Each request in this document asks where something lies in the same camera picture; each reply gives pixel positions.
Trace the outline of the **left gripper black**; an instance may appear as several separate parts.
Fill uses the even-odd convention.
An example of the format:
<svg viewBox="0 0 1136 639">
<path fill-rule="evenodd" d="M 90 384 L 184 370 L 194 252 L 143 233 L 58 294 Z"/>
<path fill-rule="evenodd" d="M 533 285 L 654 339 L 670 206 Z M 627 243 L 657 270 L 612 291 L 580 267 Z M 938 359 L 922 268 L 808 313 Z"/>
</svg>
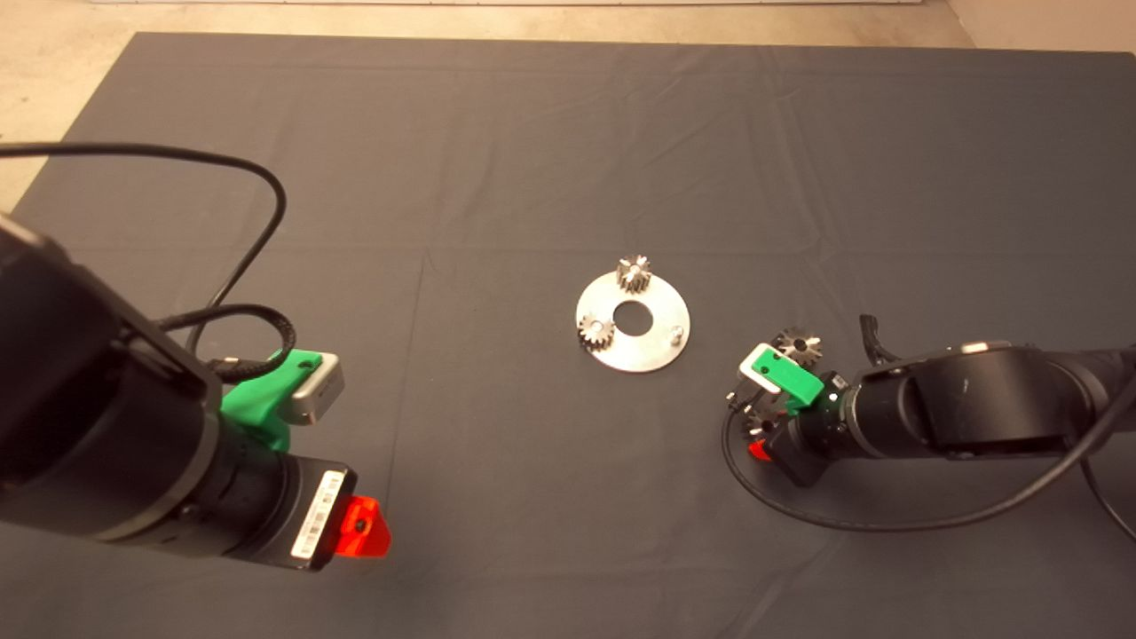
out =
<svg viewBox="0 0 1136 639">
<path fill-rule="evenodd" d="M 218 525 L 224 558 L 319 572 L 333 558 L 385 558 L 392 533 L 381 503 L 351 496 L 344 462 L 274 453 L 245 434 L 219 441 L 225 471 Z"/>
</svg>

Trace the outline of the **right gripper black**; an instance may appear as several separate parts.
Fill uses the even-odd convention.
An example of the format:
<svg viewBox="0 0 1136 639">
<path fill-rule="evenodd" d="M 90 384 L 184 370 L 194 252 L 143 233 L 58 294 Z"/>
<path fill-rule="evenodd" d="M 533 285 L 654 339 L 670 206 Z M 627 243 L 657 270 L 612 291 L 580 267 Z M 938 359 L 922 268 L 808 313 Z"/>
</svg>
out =
<svg viewBox="0 0 1136 639">
<path fill-rule="evenodd" d="M 770 435 L 770 456 L 765 439 L 747 445 L 752 458 L 772 460 L 792 486 L 815 486 L 836 460 L 867 456 L 841 412 L 847 380 L 837 373 L 822 373 L 820 380 L 824 387 L 811 405 L 779 420 Z"/>
</svg>

